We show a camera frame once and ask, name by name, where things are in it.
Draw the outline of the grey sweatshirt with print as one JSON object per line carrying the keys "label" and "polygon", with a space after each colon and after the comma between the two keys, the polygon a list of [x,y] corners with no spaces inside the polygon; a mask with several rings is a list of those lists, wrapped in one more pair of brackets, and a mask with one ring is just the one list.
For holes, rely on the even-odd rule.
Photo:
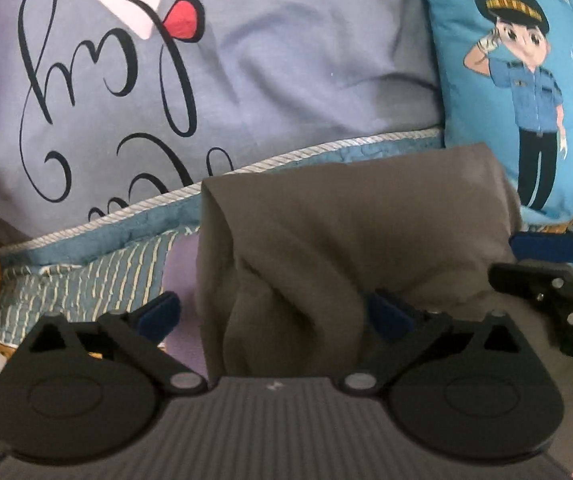
{"label": "grey sweatshirt with print", "polygon": [[196,308],[209,377],[341,376],[383,346],[366,299],[478,321],[507,312],[561,390],[551,455],[573,469],[573,358],[487,272],[513,261],[520,203],[483,144],[204,181]]}

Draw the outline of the folded purple garment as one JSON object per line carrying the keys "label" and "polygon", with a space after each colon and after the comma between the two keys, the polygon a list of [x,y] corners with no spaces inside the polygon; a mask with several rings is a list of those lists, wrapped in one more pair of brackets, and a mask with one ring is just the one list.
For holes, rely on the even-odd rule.
{"label": "folded purple garment", "polygon": [[201,320],[195,307],[198,234],[178,237],[167,254],[162,286],[180,301],[180,321],[166,339],[167,353],[177,361],[207,376],[201,338]]}

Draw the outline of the blue floral quilt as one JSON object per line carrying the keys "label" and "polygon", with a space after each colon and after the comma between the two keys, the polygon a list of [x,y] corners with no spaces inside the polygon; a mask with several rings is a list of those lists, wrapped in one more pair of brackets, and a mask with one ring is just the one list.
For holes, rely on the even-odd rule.
{"label": "blue floral quilt", "polygon": [[160,294],[172,244],[200,229],[200,192],[192,184],[1,248],[0,344],[16,348],[45,313],[86,322]]}

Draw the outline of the blue cartoon police pillow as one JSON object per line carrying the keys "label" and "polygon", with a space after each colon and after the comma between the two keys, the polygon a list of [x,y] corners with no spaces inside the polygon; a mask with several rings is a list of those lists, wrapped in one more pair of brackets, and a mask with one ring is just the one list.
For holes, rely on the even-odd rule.
{"label": "blue cartoon police pillow", "polygon": [[484,143],[529,226],[573,220],[573,0],[424,0],[448,148]]}

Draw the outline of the grey-blue duvet with lettering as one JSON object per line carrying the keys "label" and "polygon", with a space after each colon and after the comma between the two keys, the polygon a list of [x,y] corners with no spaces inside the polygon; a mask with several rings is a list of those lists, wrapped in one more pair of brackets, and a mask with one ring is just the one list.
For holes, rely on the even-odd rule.
{"label": "grey-blue duvet with lettering", "polygon": [[0,0],[0,245],[442,119],[422,0]]}

